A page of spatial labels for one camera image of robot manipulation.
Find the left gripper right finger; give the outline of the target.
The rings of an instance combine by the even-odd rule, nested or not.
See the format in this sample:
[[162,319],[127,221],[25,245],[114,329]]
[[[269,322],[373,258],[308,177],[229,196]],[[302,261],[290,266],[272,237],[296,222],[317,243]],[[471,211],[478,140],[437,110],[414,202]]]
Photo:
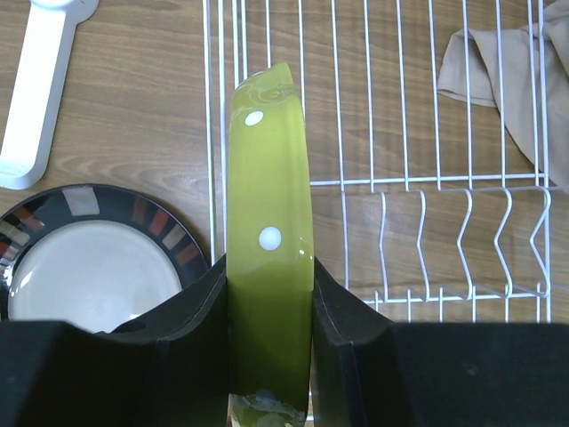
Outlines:
[[317,426],[565,426],[563,324],[405,323],[315,266]]

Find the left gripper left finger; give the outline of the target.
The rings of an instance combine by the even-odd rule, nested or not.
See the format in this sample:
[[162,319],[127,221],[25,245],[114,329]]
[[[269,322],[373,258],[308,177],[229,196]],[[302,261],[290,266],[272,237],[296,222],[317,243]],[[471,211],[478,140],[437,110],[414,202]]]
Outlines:
[[223,426],[228,388],[224,260],[110,333],[1,325],[4,426]]

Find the green polka dot plate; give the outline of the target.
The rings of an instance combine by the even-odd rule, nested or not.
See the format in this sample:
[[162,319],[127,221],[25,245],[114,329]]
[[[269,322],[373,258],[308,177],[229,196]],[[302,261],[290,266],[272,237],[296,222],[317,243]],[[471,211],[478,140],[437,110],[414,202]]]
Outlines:
[[302,426],[314,239],[301,100],[285,63],[234,93],[228,137],[228,362],[237,426]]

